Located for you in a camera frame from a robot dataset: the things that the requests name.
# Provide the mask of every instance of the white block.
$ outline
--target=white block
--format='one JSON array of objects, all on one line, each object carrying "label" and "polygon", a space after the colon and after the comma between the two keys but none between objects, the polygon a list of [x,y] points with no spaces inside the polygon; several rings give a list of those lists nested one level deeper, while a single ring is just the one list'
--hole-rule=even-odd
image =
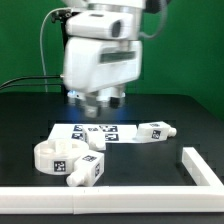
[{"label": "white block", "polygon": [[182,163],[198,186],[223,186],[193,147],[183,148]]},{"label": "white block", "polygon": [[0,214],[224,212],[224,187],[2,187]]},{"label": "white block", "polygon": [[99,125],[83,125],[82,132],[90,150],[106,150],[105,134]]},{"label": "white block", "polygon": [[174,137],[177,133],[175,128],[163,121],[142,123],[138,126],[136,141],[139,143],[165,141],[167,137]]},{"label": "white block", "polygon": [[67,178],[70,187],[92,187],[104,172],[104,154],[88,150],[74,164],[74,172]]}]

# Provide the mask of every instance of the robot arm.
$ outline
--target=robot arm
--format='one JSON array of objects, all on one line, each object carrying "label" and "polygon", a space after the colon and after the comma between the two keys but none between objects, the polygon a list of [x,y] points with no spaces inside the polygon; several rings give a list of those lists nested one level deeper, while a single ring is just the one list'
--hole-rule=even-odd
[{"label": "robot arm", "polygon": [[[86,0],[62,0],[67,6],[72,8],[83,8],[86,9],[87,1]],[[147,13],[157,13],[161,11],[160,1],[159,0],[146,0],[144,12]]]},{"label": "robot arm", "polygon": [[65,49],[64,84],[78,91],[85,114],[96,117],[111,99],[118,104],[124,85],[138,79],[142,45],[139,30],[145,0],[64,0],[85,8],[66,24],[70,39]]}]

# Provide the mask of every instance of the green backdrop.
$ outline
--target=green backdrop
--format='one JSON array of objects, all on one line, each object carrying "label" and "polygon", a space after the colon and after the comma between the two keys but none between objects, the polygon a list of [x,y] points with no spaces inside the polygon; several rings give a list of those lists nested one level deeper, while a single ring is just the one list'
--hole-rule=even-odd
[{"label": "green backdrop", "polygon": [[[1,1],[0,83],[19,76],[42,75],[41,23],[50,10],[62,6],[60,0]],[[224,120],[223,11],[223,0],[173,0],[162,35],[143,40],[141,77],[128,84],[127,92],[190,95]],[[142,30],[153,33],[158,21],[159,15],[145,14]],[[47,22],[44,52],[47,74],[61,74],[59,23]],[[7,89],[18,90],[44,91],[44,87]]]}]

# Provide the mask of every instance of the white plastic object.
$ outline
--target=white plastic object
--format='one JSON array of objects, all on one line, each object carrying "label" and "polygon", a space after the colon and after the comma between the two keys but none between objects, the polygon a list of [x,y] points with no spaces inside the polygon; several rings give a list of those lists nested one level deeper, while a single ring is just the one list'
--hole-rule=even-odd
[{"label": "white plastic object", "polygon": [[90,93],[138,79],[141,42],[130,42],[129,52],[126,52],[128,59],[124,58],[124,53],[120,58],[119,51],[118,41],[70,38],[63,72],[67,89]]},{"label": "white plastic object", "polygon": [[66,32],[71,36],[98,39],[127,39],[131,36],[133,15],[108,11],[87,10],[71,17]]},{"label": "white plastic object", "polygon": [[[86,100],[84,93],[71,90],[68,92],[67,96],[69,103],[76,104],[80,101],[81,106],[84,106],[84,102]],[[98,93],[96,100],[99,102],[101,107],[109,107],[111,97],[120,98],[120,100],[124,102],[125,92],[119,92],[119,89],[116,87],[101,89]]]},{"label": "white plastic object", "polygon": [[167,137],[174,137],[175,128],[163,121],[139,124],[135,139],[140,143],[165,141]]},{"label": "white plastic object", "polygon": [[103,5],[118,5],[118,6],[127,6],[134,8],[145,8],[146,0],[88,0],[89,4],[103,4]]},{"label": "white plastic object", "polygon": [[104,172],[104,154],[89,150],[74,164],[74,172],[67,177],[70,187],[92,187]]},{"label": "white plastic object", "polygon": [[[201,163],[196,159],[198,155],[191,152],[192,148],[184,148],[182,162]],[[202,175],[207,175],[204,165],[197,169]],[[224,187],[218,182],[212,186],[0,189],[0,214],[224,212]]]},{"label": "white plastic object", "polygon": [[183,148],[182,163],[198,186],[223,186],[195,148]]},{"label": "white plastic object", "polygon": [[106,150],[105,134],[99,125],[82,126],[83,140],[89,145],[90,150]]},{"label": "white plastic object", "polygon": [[74,162],[87,150],[87,143],[75,139],[50,139],[34,148],[35,167],[52,175],[65,175],[74,171]]}]

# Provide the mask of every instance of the white border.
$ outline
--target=white border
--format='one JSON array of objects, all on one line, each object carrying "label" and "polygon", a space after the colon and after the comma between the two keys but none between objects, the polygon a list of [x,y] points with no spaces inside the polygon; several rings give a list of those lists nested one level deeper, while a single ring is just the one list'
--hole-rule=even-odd
[{"label": "white border", "polygon": [[3,187],[0,214],[224,212],[224,187],[196,150],[184,148],[182,160],[206,186]]}]

